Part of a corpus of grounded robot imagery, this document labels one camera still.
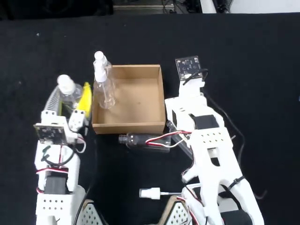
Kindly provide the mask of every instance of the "cardboard box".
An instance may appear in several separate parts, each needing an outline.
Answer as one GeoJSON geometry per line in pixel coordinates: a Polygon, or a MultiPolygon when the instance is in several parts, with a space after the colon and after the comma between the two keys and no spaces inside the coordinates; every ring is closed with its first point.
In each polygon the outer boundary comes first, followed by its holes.
{"type": "Polygon", "coordinates": [[[164,88],[159,65],[114,65],[116,104],[103,109],[93,95],[92,125],[96,134],[162,133],[164,88]]]}

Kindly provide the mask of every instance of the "yellow object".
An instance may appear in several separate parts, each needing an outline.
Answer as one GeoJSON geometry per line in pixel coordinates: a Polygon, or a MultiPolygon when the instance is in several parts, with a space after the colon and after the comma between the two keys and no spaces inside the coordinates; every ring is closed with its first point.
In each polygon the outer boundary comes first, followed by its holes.
{"type": "Polygon", "coordinates": [[[85,117],[90,117],[90,109],[92,106],[92,91],[88,82],[84,83],[82,97],[78,103],[77,109],[85,111],[85,117]]]}

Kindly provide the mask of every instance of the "black table surface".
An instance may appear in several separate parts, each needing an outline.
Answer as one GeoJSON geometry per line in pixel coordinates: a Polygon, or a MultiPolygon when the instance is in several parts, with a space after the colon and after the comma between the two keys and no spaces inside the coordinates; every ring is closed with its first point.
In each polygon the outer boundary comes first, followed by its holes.
{"type": "MultiPolygon", "coordinates": [[[[150,15],[0,22],[0,224],[35,224],[37,175],[33,124],[60,74],[93,81],[93,55],[112,64],[160,64],[165,98],[178,94],[174,60],[198,55],[207,91],[246,136],[242,171],[265,224],[297,224],[300,118],[300,14],[150,15]]],[[[79,184],[93,175],[93,132],[81,155],[79,184]]],[[[182,189],[191,161],[135,154],[116,135],[98,135],[99,175],[90,198],[112,225],[157,222],[167,202],[139,199],[140,188],[182,189]]],[[[239,148],[239,138],[234,140],[239,148]]]]}

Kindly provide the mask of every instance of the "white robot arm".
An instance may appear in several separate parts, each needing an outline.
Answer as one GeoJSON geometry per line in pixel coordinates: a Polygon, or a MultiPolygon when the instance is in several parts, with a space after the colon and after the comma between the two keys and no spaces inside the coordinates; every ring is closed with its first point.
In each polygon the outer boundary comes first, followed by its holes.
{"type": "Polygon", "coordinates": [[[237,225],[263,225],[263,217],[251,186],[240,170],[224,120],[207,106],[200,92],[205,84],[202,74],[189,82],[186,82],[187,77],[180,79],[179,96],[165,100],[168,120],[177,130],[190,132],[180,134],[193,155],[193,163],[182,173],[182,181],[188,183],[194,177],[200,181],[185,186],[182,198],[197,224],[234,225],[225,221],[229,215],[235,217],[237,225]]]}
{"type": "MultiPolygon", "coordinates": [[[[85,190],[78,185],[80,159],[86,143],[79,129],[89,121],[85,111],[74,110],[69,122],[59,116],[60,92],[56,87],[41,113],[41,123],[34,125],[39,140],[35,156],[38,174],[36,225],[73,225],[84,199],[85,190]],[[84,144],[78,151],[76,144],[84,144]]],[[[77,225],[82,224],[81,215],[77,225]]]]}

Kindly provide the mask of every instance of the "bottle cap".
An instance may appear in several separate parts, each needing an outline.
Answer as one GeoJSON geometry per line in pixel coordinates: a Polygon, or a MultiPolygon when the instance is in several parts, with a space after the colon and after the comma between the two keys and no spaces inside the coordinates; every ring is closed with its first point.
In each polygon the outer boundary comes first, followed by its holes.
{"type": "Polygon", "coordinates": [[[97,60],[94,61],[94,69],[95,69],[95,80],[97,82],[104,82],[107,79],[106,70],[104,65],[97,60]]]}
{"type": "Polygon", "coordinates": [[[105,57],[103,52],[101,51],[95,52],[94,56],[96,61],[101,62],[102,65],[104,65],[105,67],[107,66],[107,58],[105,57]]]}
{"type": "Polygon", "coordinates": [[[64,95],[71,95],[76,89],[74,81],[66,74],[62,74],[57,78],[60,91],[64,95]]]}

